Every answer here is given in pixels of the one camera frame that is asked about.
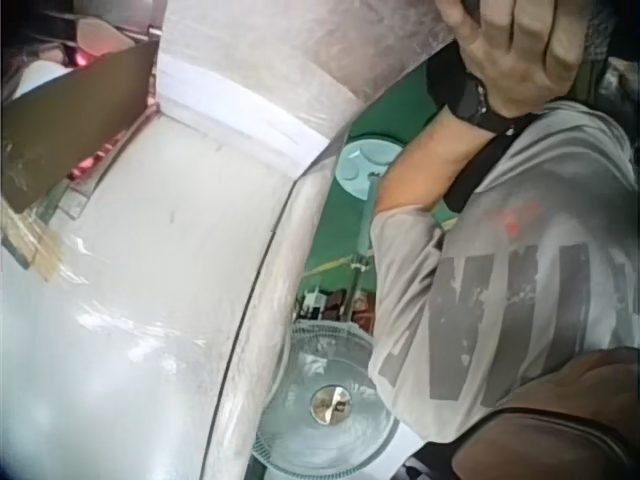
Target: man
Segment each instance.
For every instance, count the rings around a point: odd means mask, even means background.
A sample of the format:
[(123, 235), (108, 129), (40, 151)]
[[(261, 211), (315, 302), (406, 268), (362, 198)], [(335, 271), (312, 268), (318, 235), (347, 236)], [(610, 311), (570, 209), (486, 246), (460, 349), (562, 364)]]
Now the man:
[[(472, 75), (381, 183), (369, 374), (430, 442), (414, 455), (426, 478), (635, 475), (631, 149), (611, 118), (548, 104), (574, 81), (589, 2), (481, 0), (480, 24), (460, 0), (436, 3)], [(445, 236), (428, 212), (478, 151), (530, 113), (540, 117)]]

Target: hand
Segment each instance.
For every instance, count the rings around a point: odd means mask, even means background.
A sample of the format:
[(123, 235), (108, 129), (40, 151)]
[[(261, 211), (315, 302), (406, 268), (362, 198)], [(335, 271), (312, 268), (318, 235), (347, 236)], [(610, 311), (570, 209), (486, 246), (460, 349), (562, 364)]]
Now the hand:
[(489, 104), (515, 118), (565, 95), (582, 61), (590, 0), (480, 0), (478, 25), (461, 0), (436, 0)]

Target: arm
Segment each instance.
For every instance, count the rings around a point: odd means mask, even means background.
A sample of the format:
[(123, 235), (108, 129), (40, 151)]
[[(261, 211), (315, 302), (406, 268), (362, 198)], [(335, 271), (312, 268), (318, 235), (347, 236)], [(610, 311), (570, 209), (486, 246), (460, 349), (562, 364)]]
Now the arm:
[(494, 136), (459, 120), (445, 107), (380, 182), (376, 214), (405, 206), (433, 209), (469, 160)]
[[(482, 0), (481, 24), (460, 0), (436, 3), (494, 111), (509, 118), (540, 111), (571, 87), (584, 49), (588, 0)], [(376, 213), (433, 208), (491, 138), (445, 109), (381, 182)]]

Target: cardboard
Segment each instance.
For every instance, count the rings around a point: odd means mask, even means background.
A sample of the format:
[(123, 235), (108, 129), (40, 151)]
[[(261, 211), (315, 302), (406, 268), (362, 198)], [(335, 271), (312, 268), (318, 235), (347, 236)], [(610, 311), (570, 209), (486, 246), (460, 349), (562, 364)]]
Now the cardboard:
[(2, 111), (2, 196), (20, 214), (147, 107), (159, 42), (105, 55)]

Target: fan grille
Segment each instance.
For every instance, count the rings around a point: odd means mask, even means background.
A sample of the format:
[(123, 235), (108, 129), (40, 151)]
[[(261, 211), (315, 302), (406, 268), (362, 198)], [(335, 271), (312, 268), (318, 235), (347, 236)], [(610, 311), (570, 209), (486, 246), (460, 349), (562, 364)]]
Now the fan grille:
[[(292, 327), (285, 373), (262, 413), (254, 455), (294, 478), (337, 480), (375, 460), (398, 423), (384, 407), (367, 366), (373, 343), (354, 324), (301, 321)], [(350, 398), (348, 418), (323, 425), (312, 403), (328, 387)]]

